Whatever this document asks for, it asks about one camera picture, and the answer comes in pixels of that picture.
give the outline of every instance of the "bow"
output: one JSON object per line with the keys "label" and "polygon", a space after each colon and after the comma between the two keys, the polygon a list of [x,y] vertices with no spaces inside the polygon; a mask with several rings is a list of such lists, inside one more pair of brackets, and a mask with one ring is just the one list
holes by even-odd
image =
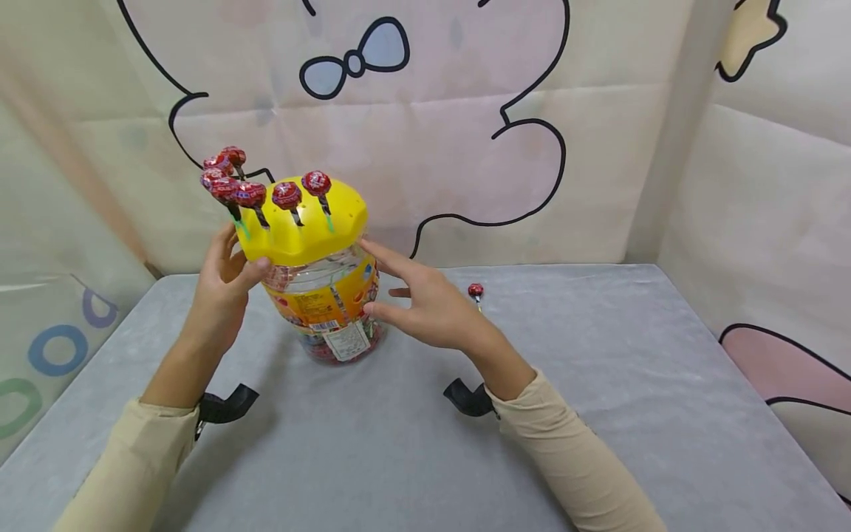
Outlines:
{"label": "bow", "polygon": [[299,80],[304,90],[318,100],[331,100],[343,90],[346,78],[361,77],[366,71],[397,72],[411,56],[408,35],[394,17],[381,17],[369,25],[356,49],[343,59],[323,55],[301,66]]}

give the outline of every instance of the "table surface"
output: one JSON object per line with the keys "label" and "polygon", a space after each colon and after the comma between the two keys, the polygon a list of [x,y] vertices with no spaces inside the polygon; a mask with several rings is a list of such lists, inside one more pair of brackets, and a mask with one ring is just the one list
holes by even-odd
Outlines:
{"label": "table surface", "polygon": [[[669,530],[837,532],[851,516],[655,266],[447,270],[626,463]],[[46,530],[177,335],[195,276],[160,280],[0,468],[0,529]],[[391,282],[382,279],[382,292]],[[351,366],[311,361],[255,289],[209,390],[260,393],[207,426],[160,530],[565,530],[492,415],[442,397],[481,379],[392,331]]]}

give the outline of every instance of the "candy jar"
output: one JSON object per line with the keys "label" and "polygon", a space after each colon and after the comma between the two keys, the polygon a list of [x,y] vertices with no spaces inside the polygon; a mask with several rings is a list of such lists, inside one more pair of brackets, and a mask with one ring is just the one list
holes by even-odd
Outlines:
{"label": "candy jar", "polygon": [[264,202],[250,205],[266,226],[245,216],[250,238],[240,239],[249,260],[271,260],[263,286],[307,354],[324,363],[352,363],[372,352],[385,333],[363,311],[378,295],[378,271],[375,258],[358,245],[366,204],[346,183],[334,180],[331,187],[323,175],[329,181],[323,182],[321,201],[300,178],[269,185]]}

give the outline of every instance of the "lollipop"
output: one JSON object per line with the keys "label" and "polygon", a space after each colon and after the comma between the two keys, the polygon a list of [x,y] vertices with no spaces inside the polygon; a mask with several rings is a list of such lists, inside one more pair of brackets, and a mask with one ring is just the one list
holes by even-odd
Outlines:
{"label": "lollipop", "polygon": [[328,199],[325,194],[328,194],[328,191],[331,190],[331,178],[319,170],[315,170],[301,178],[301,185],[308,194],[319,199],[323,212],[330,216],[331,208],[328,206]]}
{"label": "lollipop", "polygon": [[204,169],[221,169],[225,175],[233,175],[233,164],[222,153],[209,159],[204,159]]}
{"label": "lollipop", "polygon": [[236,146],[228,146],[219,154],[222,157],[226,157],[228,162],[233,165],[233,168],[237,169],[237,173],[239,174],[239,179],[245,181],[245,173],[243,172],[243,165],[245,164],[245,152],[240,150]]}
{"label": "lollipop", "polygon": [[240,207],[253,209],[257,214],[257,220],[264,229],[269,229],[269,222],[263,215],[261,207],[266,201],[266,187],[253,181],[237,181],[237,190],[233,193],[233,201]]}
{"label": "lollipop", "polygon": [[303,227],[299,211],[296,207],[301,203],[301,189],[291,181],[278,183],[271,192],[271,202],[279,208],[288,210],[293,215],[295,225]]}
{"label": "lollipop", "polygon": [[482,311],[482,296],[484,295],[484,287],[479,283],[473,283],[467,288],[467,294],[470,295],[471,298],[476,300],[476,306],[479,311]]}
{"label": "lollipop", "polygon": [[231,199],[238,187],[236,180],[225,175],[219,168],[211,168],[204,170],[201,174],[201,184],[219,203],[227,207],[234,221],[242,222],[243,217],[239,213],[239,207]]}

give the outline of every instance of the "black outline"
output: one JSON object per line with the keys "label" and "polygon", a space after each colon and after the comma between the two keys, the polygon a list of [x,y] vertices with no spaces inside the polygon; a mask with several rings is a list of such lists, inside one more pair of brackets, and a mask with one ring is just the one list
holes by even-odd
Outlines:
{"label": "black outline", "polygon": [[[736,7],[733,8],[733,11],[741,7],[743,3],[747,2],[747,0],[739,0],[736,3]],[[724,70],[724,65],[721,64],[721,61],[718,61],[715,65],[715,70],[718,71],[718,75],[721,76],[727,83],[735,83],[739,81],[742,76],[745,75],[748,66],[751,65],[751,61],[758,51],[764,50],[769,46],[777,43],[783,36],[786,34],[786,30],[789,29],[789,24],[786,22],[786,19],[783,18],[782,15],[777,13],[777,9],[780,7],[780,0],[771,0],[771,3],[768,5],[768,12],[766,13],[766,17],[771,20],[773,23],[777,25],[777,35],[771,37],[768,41],[764,41],[759,43],[757,46],[751,48],[751,50],[747,53],[747,57],[745,57],[745,62],[742,63],[741,68],[738,72],[736,72],[733,76],[730,76],[726,70]]]}
{"label": "black outline", "polygon": [[[441,218],[455,218],[456,220],[464,221],[465,223],[470,224],[471,226],[479,226],[479,227],[508,226],[510,224],[517,223],[518,221],[525,220],[529,216],[538,214],[544,207],[546,207],[546,205],[556,195],[556,191],[558,190],[558,187],[562,184],[562,179],[564,177],[564,168],[565,168],[565,164],[566,164],[566,157],[567,157],[567,145],[564,142],[564,137],[562,136],[561,132],[559,132],[558,129],[556,129],[555,126],[553,126],[551,123],[548,123],[546,120],[542,120],[540,118],[524,118],[523,120],[511,122],[508,118],[507,110],[511,106],[516,104],[518,101],[520,101],[524,97],[526,97],[530,92],[535,90],[538,87],[538,85],[543,83],[543,81],[547,78],[547,76],[549,76],[552,73],[552,71],[556,68],[556,65],[558,65],[559,60],[562,58],[562,54],[564,53],[564,49],[565,49],[565,47],[567,46],[567,43],[568,43],[568,34],[570,33],[570,4],[569,4],[569,0],[561,0],[561,1],[564,4],[564,29],[563,29],[563,32],[562,32],[562,41],[559,45],[559,48],[558,48],[558,51],[556,52],[555,57],[553,58],[552,62],[547,67],[547,69],[544,71],[544,73],[541,74],[538,77],[538,79],[536,79],[531,85],[529,85],[529,87],[527,89],[525,89],[522,93],[520,93],[518,96],[512,98],[510,101],[505,103],[500,108],[500,116],[502,117],[503,121],[505,122],[505,126],[500,128],[496,133],[494,133],[491,136],[491,140],[496,140],[500,137],[500,135],[502,135],[503,133],[505,133],[509,129],[515,128],[517,126],[530,124],[530,123],[534,123],[534,124],[537,124],[539,126],[543,126],[547,129],[549,129],[550,132],[558,140],[558,144],[561,147],[561,151],[562,151],[562,160],[559,164],[558,175],[556,177],[556,182],[553,185],[552,190],[550,191],[550,194],[546,197],[546,199],[543,201],[543,203],[541,203],[541,205],[539,205],[535,209],[530,210],[525,215],[518,216],[517,218],[515,218],[513,220],[508,220],[508,221],[480,222],[480,221],[471,220],[471,219],[469,219],[465,216],[456,215],[456,214],[453,214],[453,213],[429,216],[425,220],[421,221],[420,224],[417,226],[416,238],[414,240],[414,249],[413,249],[413,251],[411,252],[411,255],[410,255],[410,257],[412,259],[416,256],[417,250],[420,248],[420,239],[422,237],[423,228],[430,221],[439,220]],[[172,107],[172,110],[168,115],[168,128],[171,129],[172,136],[177,141],[178,146],[180,146],[180,149],[183,150],[183,152],[186,154],[186,156],[189,158],[189,160],[192,161],[192,163],[194,163],[199,168],[202,168],[203,166],[198,161],[193,159],[189,155],[189,153],[186,152],[186,149],[183,147],[182,143],[180,142],[180,139],[178,138],[177,133],[175,133],[175,131],[174,131],[174,120],[176,119],[177,113],[180,111],[180,108],[182,106],[184,106],[188,102],[195,100],[195,99],[198,99],[198,98],[208,98],[209,93],[206,93],[206,92],[193,93],[193,92],[189,91],[188,89],[186,89],[185,87],[183,87],[183,85],[181,85],[180,83],[177,83],[177,80],[175,80],[170,74],[168,74],[168,72],[165,70],[165,68],[163,68],[163,66],[159,63],[159,61],[157,61],[157,58],[154,57],[153,53],[150,51],[150,49],[145,44],[145,40],[142,38],[142,36],[139,34],[139,31],[136,29],[136,26],[133,22],[133,19],[130,18],[130,13],[128,12],[127,7],[124,5],[124,0],[116,0],[116,2],[118,3],[118,7],[121,9],[121,13],[122,13],[122,16],[124,17],[124,21],[127,23],[127,26],[129,27],[130,31],[133,33],[133,36],[135,37],[136,42],[139,43],[139,46],[145,52],[145,55],[148,57],[148,59],[151,61],[151,63],[153,63],[153,65],[157,68],[157,70],[159,70],[160,73],[163,74],[163,76],[166,79],[168,79],[180,92],[182,92],[185,95],[183,98],[178,100],[177,103],[174,104],[174,107]],[[302,0],[302,2],[305,4],[305,7],[307,8],[308,13],[311,16],[316,16],[316,10],[313,9],[309,0]],[[478,7],[483,8],[483,7],[487,6],[487,4],[489,2],[490,2],[490,0],[479,0]],[[258,169],[258,170],[255,170],[254,172],[251,172],[250,174],[246,174],[246,177],[255,177],[255,176],[260,175],[260,174],[266,174],[266,176],[268,177],[270,182],[272,182],[272,183],[275,182],[275,179],[272,177],[271,172],[269,171],[269,169],[266,169],[266,168]]]}
{"label": "black outline", "polygon": [[307,9],[307,13],[311,17],[315,17],[317,15],[317,11],[311,5],[311,0],[301,0],[301,3],[305,5],[305,9]]}
{"label": "black outline", "polygon": [[[847,379],[849,382],[851,382],[851,375],[848,375],[847,373],[845,373],[844,371],[842,371],[841,369],[839,369],[837,366],[833,365],[832,363],[827,362],[827,361],[826,361],[826,360],[824,360],[822,357],[820,357],[819,355],[815,354],[815,352],[814,352],[812,349],[808,349],[806,346],[804,346],[804,345],[802,345],[802,344],[800,344],[800,343],[798,343],[798,342],[794,341],[792,338],[788,338],[788,337],[786,337],[786,336],[783,336],[783,335],[782,335],[782,334],[780,334],[780,333],[775,333],[773,330],[771,330],[771,329],[765,329],[764,327],[760,327],[759,325],[751,325],[751,324],[749,324],[749,323],[733,323],[732,325],[729,325],[729,326],[728,326],[728,327],[727,327],[727,328],[726,328],[726,329],[725,329],[725,330],[721,333],[721,337],[719,337],[719,338],[718,338],[718,344],[720,344],[720,345],[721,345],[721,347],[724,349],[724,351],[725,351],[725,352],[727,351],[727,349],[724,347],[724,344],[723,344],[723,342],[724,342],[724,338],[726,338],[726,337],[727,337],[727,334],[728,334],[728,333],[733,332],[733,331],[735,331],[736,329],[751,329],[751,330],[756,330],[757,332],[764,333],[764,334],[766,334],[766,335],[773,336],[774,338],[776,338],[776,339],[778,339],[778,340],[782,340],[782,341],[784,341],[784,342],[787,342],[788,344],[790,344],[790,345],[792,345],[792,346],[794,346],[794,347],[797,347],[797,348],[798,348],[798,349],[800,349],[801,351],[803,351],[803,352],[807,353],[810,357],[815,358],[818,362],[821,362],[821,363],[822,363],[822,364],[824,364],[827,368],[829,368],[829,369],[833,370],[835,373],[837,373],[837,374],[838,374],[838,375],[840,375],[841,377],[844,377],[844,378],[845,378],[845,379]],[[822,409],[825,409],[825,410],[830,410],[831,412],[837,412],[838,414],[845,414],[845,415],[849,415],[849,416],[851,416],[851,412],[848,412],[847,410],[839,409],[839,408],[837,408],[837,407],[835,407],[835,406],[829,406],[829,405],[827,405],[827,404],[818,403],[818,402],[816,402],[816,401],[810,401],[809,399],[792,398],[792,397],[787,397],[787,396],[778,396],[778,397],[775,397],[775,398],[769,398],[769,399],[766,399],[766,400],[765,400],[765,403],[766,403],[769,407],[770,407],[771,405],[773,405],[773,404],[778,404],[778,403],[799,403],[799,404],[807,404],[807,405],[809,405],[809,406],[814,406],[814,407],[817,407],[817,408],[822,408]],[[839,492],[837,492],[837,495],[839,495],[839,498],[840,498],[840,499],[842,499],[842,502],[844,502],[845,504],[847,504],[847,505],[851,506],[851,499],[849,499],[849,498],[845,497],[843,494],[841,494],[841,493],[839,493]]]}
{"label": "black outline", "polygon": [[[399,31],[400,37],[402,37],[402,46],[405,53],[402,57],[402,62],[396,66],[372,66],[363,57],[363,47],[367,45],[367,41],[372,36],[373,32],[375,32],[379,26],[383,26],[384,24],[395,26]],[[349,69],[348,60],[352,55],[355,55],[361,61],[361,70],[359,72],[353,72]],[[332,55],[321,55],[305,61],[299,69],[299,83],[301,83],[301,88],[303,88],[305,92],[313,98],[316,98],[317,100],[333,100],[337,94],[343,90],[343,86],[346,84],[346,79],[348,77],[358,78],[363,76],[363,74],[367,71],[399,72],[405,66],[408,66],[409,61],[411,61],[411,44],[408,41],[408,33],[405,31],[405,27],[402,26],[402,22],[399,22],[399,19],[396,17],[380,17],[379,19],[373,20],[373,23],[370,24],[367,30],[363,33],[363,37],[361,37],[360,43],[357,44],[357,48],[347,51],[346,54],[343,55],[342,60]],[[342,70],[342,76],[340,76],[340,81],[337,83],[337,87],[328,94],[319,94],[314,92],[307,86],[307,83],[305,83],[305,72],[307,72],[307,69],[314,66],[316,63],[335,63],[336,65],[339,65]]]}

